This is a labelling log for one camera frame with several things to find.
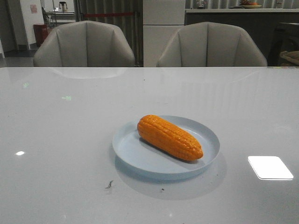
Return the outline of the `orange plastic corn cob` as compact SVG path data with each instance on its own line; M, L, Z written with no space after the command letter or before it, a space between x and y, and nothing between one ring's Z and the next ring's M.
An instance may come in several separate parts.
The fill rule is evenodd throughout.
M195 161L203 157L201 144L195 137L157 115L142 117L137 130L146 142L176 158Z

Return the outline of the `light blue round plate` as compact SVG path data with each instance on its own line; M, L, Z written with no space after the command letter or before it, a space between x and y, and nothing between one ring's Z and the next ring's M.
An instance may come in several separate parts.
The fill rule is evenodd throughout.
M137 131L137 120L121 127L113 138L118 158L133 172L158 180L182 180L207 170L220 152L216 134L207 126L183 117L164 115L163 119L179 126L195 137L202 146L203 157L183 161L143 140Z

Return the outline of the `right grey upholstered chair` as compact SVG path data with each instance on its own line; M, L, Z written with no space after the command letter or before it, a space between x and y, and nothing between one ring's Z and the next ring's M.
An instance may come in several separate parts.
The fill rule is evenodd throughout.
M267 61L241 27L200 22L178 29L167 42L158 67L266 67Z

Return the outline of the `grey upholstered chair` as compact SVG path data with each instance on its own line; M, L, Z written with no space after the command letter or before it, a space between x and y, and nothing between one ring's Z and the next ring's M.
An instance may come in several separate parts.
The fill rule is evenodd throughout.
M35 67L134 67L135 57L122 30L96 21L54 28L34 55Z
M158 67L266 67L267 61L241 27L200 22L178 29L167 42Z

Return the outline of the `white refrigerator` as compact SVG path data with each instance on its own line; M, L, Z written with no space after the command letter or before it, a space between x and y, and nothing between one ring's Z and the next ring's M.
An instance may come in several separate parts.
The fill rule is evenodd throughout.
M155 67L171 35L185 23L184 0L144 0L143 66Z

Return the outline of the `left grey upholstered chair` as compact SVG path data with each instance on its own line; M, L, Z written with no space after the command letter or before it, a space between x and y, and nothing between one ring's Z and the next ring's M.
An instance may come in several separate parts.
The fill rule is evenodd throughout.
M96 21L54 28L34 55L35 67L134 67L135 57L122 30Z

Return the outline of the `red barrier belt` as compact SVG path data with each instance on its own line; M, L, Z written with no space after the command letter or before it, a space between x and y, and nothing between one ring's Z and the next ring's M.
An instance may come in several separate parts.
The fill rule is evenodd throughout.
M124 13L103 13L103 14L83 14L83 18L99 18L99 17L122 17L122 16L133 16L136 12L124 12Z

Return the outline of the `small ornament on counter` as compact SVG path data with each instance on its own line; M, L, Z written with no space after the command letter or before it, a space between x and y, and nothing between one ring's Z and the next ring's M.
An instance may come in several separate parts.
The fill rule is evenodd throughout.
M197 9L207 9L208 0L196 0Z

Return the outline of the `distant metal work table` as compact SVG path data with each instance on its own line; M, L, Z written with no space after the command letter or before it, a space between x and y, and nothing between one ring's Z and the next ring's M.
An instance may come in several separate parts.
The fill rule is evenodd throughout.
M69 23L76 21L74 12L48 11L46 14L50 17L50 21L53 23Z

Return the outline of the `red bin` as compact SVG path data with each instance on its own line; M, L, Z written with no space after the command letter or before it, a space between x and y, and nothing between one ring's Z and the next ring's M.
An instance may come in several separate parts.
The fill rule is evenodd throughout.
M34 24L33 29L34 29L34 33L35 33L36 45L38 47L40 47L41 44L44 42L44 40L48 36L47 25L46 24Z

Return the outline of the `dark grey counter cabinet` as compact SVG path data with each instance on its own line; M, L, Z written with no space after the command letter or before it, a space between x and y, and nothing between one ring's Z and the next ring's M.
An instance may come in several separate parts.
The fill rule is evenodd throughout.
M252 37L268 58L275 27L282 22L299 23L298 9L187 9L185 24L216 22L239 26Z

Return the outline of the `fruit bowl on counter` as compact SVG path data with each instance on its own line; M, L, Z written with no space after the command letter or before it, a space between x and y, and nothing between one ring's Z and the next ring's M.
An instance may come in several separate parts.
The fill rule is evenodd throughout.
M253 2L250 0L241 0L239 3L240 6L245 9L257 9L262 7L262 5L259 5L257 2Z

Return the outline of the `dark wooden chair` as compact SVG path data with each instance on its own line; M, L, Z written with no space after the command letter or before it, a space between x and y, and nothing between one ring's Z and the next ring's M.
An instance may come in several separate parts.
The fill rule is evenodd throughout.
M287 63L281 53L291 53L299 50L299 24L279 23L273 32L271 48L268 54L268 66L279 66Z

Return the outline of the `pink wall notice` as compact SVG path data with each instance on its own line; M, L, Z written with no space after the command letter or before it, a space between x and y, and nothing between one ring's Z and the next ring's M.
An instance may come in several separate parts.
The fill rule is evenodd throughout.
M32 14L36 14L37 13L37 5L36 4L31 4L30 5L30 10Z

